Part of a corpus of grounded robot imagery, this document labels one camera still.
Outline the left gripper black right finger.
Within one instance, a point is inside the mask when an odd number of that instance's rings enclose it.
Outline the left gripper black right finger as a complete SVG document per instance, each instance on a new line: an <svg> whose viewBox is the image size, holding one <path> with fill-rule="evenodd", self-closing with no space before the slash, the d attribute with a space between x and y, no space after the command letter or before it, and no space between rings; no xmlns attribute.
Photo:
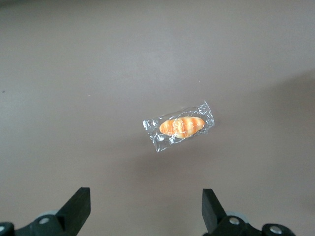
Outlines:
<svg viewBox="0 0 315 236"><path fill-rule="evenodd" d="M206 236L293 236L295 233L280 224L268 223L258 230L236 215L227 215L212 189L202 191L202 217Z"/></svg>

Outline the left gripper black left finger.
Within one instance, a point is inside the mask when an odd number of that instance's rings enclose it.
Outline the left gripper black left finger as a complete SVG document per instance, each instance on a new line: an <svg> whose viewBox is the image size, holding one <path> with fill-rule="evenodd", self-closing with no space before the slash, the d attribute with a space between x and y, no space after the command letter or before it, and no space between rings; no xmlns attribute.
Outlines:
<svg viewBox="0 0 315 236"><path fill-rule="evenodd" d="M91 213L90 188L81 187L58 210L41 214L28 225L16 229L11 222L1 222L2 236L76 236Z"/></svg>

